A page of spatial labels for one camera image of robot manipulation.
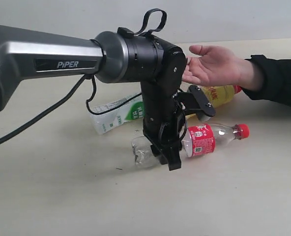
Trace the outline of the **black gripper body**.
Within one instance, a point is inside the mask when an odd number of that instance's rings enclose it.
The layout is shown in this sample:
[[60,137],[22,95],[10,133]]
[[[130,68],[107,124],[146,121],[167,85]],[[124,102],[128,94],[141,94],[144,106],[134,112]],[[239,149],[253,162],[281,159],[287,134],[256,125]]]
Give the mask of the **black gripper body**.
[[156,148],[181,146],[185,115],[175,99],[180,84],[180,81],[141,82],[145,109],[143,133]]

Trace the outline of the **black sleeved forearm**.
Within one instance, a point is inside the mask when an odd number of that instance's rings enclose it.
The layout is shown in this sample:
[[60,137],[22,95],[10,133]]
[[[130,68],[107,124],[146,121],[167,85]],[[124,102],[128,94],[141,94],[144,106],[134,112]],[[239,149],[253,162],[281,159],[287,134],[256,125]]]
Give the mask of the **black sleeved forearm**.
[[243,88],[252,100],[268,100],[291,107],[291,59],[269,59],[264,55],[252,55],[249,62],[263,75],[258,91]]

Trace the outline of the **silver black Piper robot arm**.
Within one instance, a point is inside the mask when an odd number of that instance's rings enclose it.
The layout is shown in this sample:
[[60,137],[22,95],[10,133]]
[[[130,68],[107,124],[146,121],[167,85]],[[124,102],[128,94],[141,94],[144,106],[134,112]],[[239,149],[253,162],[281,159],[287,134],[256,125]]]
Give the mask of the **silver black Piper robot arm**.
[[185,67],[183,50],[150,31],[119,28],[89,40],[0,25],[0,111],[27,79],[83,75],[107,84],[138,82],[144,135],[176,170],[184,112],[175,96]]

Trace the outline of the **person's open bare hand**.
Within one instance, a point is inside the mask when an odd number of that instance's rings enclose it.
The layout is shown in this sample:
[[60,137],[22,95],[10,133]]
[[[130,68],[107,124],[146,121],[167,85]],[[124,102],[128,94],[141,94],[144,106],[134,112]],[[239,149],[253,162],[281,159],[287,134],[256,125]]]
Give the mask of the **person's open bare hand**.
[[237,85],[250,91],[263,86],[263,74],[252,62],[221,46],[192,45],[182,80],[203,87]]

